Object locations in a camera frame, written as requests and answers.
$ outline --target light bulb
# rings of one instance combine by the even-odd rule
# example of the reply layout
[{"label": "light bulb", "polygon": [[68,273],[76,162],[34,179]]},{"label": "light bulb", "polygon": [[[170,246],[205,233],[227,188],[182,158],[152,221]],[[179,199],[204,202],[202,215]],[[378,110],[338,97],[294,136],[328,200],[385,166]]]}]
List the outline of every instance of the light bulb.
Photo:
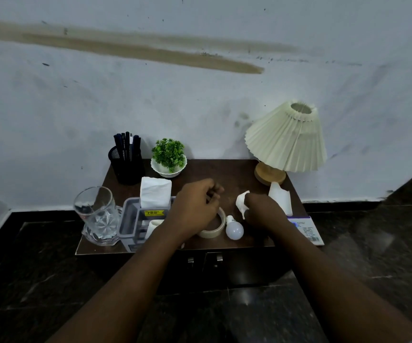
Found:
[{"label": "light bulb", "polygon": [[239,240],[244,235],[243,225],[238,223],[232,215],[227,216],[227,228],[225,229],[227,236],[232,240]]}]

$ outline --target black mesh pen holder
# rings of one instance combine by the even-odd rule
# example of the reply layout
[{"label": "black mesh pen holder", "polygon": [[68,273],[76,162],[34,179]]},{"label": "black mesh pen holder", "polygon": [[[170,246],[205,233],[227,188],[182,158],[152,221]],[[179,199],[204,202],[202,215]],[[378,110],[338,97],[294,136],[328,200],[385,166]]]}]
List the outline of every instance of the black mesh pen holder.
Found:
[{"label": "black mesh pen holder", "polygon": [[117,147],[112,147],[108,157],[120,184],[134,185],[140,183],[141,178],[146,175],[140,154],[134,154],[133,161],[123,161],[118,155]]}]

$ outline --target drinking glass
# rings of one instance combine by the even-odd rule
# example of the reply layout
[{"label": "drinking glass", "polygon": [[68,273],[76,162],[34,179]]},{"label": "drinking glass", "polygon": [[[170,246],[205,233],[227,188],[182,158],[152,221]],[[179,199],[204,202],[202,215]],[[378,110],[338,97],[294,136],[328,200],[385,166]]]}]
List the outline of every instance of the drinking glass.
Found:
[{"label": "drinking glass", "polygon": [[111,190],[106,187],[85,189],[74,200],[74,210],[85,222],[83,235],[99,246],[113,246],[118,241],[120,214]]}]

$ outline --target cream lamp shade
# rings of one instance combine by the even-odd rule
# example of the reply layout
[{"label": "cream lamp shade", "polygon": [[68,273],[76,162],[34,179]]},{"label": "cream lamp shade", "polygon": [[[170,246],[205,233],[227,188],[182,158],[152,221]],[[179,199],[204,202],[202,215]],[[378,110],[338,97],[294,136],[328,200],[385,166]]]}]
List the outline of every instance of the cream lamp shade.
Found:
[{"label": "cream lamp shade", "polygon": [[259,164],[261,169],[273,169],[273,174],[314,171],[327,160],[317,108],[298,100],[285,102],[254,122],[246,131],[245,142],[264,163]]}]

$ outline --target left hand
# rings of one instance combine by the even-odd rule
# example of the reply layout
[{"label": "left hand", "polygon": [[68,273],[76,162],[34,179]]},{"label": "left hand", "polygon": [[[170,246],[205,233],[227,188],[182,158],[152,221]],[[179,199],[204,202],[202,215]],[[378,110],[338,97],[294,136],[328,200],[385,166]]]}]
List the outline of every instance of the left hand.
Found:
[{"label": "left hand", "polygon": [[[204,230],[214,219],[223,191],[223,187],[211,178],[185,184],[163,225],[178,235],[182,242],[185,241]],[[206,195],[211,197],[209,202],[206,202]]]}]

